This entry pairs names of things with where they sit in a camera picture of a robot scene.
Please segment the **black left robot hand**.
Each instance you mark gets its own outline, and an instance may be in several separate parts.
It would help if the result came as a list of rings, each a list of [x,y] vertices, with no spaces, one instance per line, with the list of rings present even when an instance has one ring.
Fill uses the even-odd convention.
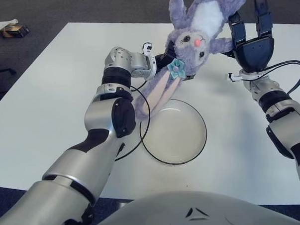
[[[156,56],[156,67],[156,73],[158,73],[159,71],[161,71],[161,69],[166,67],[169,70],[170,76],[173,80],[179,77],[186,81],[191,80],[195,77],[195,74],[186,75],[185,63],[182,60],[177,59],[173,41],[170,41],[168,43],[166,50],[163,54]]]

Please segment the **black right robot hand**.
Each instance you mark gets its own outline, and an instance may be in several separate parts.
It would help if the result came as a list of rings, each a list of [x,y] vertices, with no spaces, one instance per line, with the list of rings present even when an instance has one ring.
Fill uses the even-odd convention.
[[[236,59],[247,73],[258,73],[267,67],[273,55],[275,43],[272,33],[271,12],[267,0],[254,0],[254,8],[258,35],[254,39],[246,39],[245,24],[238,12],[228,18],[234,48],[225,52],[225,55]]]

